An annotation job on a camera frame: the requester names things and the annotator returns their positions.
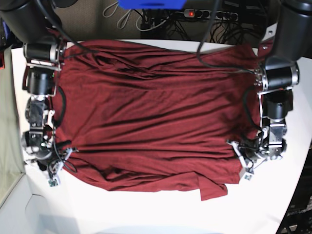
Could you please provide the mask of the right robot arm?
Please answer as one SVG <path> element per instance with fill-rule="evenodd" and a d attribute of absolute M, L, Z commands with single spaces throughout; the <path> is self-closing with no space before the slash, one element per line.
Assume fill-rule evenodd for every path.
<path fill-rule="evenodd" d="M 59 172 L 76 172 L 69 157 L 71 141 L 56 142 L 56 130 L 65 116 L 67 100 L 58 80 L 66 60 L 70 36 L 55 14 L 53 0 L 3 0 L 0 16 L 22 42 L 26 68 L 22 89 L 29 94 L 25 117 L 29 130 L 22 134 L 23 150 L 46 174 L 50 187 L 60 184 Z"/>

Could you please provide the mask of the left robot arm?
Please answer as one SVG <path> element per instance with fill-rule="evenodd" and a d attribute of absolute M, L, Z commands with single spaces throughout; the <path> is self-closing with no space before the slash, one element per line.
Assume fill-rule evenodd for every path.
<path fill-rule="evenodd" d="M 293 88 L 301 80 L 298 60 L 304 56 L 312 39 L 311 29 L 312 2 L 283 0 L 272 48 L 254 70 L 205 62 L 201 56 L 205 38 L 197 47 L 196 57 L 205 67 L 255 76 L 242 98 L 247 119 L 257 134 L 253 139 L 244 136 L 240 141 L 227 141 L 241 164 L 240 181 L 253 179 L 258 166 L 284 158 L 292 146 L 286 116 L 293 110 Z"/>

